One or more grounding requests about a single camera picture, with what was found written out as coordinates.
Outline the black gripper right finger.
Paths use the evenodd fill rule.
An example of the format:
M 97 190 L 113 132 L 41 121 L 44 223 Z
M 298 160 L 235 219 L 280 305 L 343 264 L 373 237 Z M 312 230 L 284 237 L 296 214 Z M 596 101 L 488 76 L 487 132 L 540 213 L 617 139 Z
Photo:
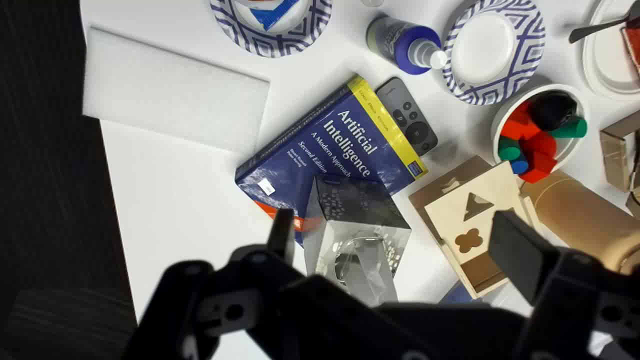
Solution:
M 515 210 L 499 210 L 493 219 L 490 257 L 517 290 L 535 305 L 561 252 Z

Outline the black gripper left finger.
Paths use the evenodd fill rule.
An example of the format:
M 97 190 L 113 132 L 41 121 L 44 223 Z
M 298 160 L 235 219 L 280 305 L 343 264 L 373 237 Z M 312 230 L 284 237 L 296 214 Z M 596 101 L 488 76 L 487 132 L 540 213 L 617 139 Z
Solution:
M 279 210 L 267 247 L 286 264 L 294 261 L 294 234 L 294 213 Z

